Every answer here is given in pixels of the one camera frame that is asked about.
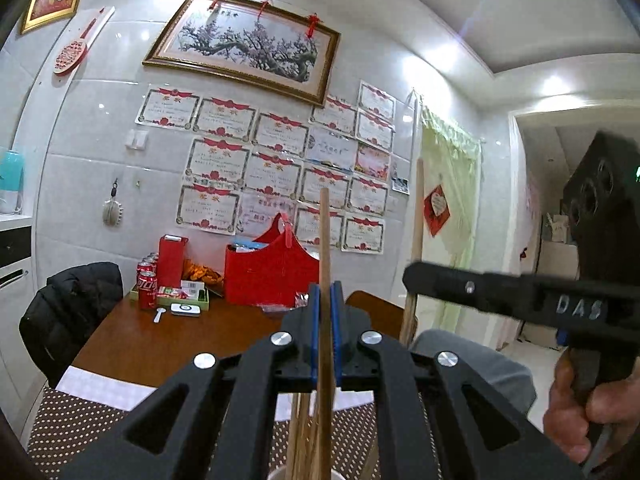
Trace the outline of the person's right hand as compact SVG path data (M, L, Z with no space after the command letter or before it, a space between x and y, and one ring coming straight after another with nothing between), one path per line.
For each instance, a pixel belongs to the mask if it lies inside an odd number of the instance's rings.
M621 450L639 427L639 360L628 378L600 385L585 402L576 399L573 380L574 368L566 350L555 365L544 434L573 462L582 463L592 448L587 438L589 426L610 425L613 433L601 455L605 460Z

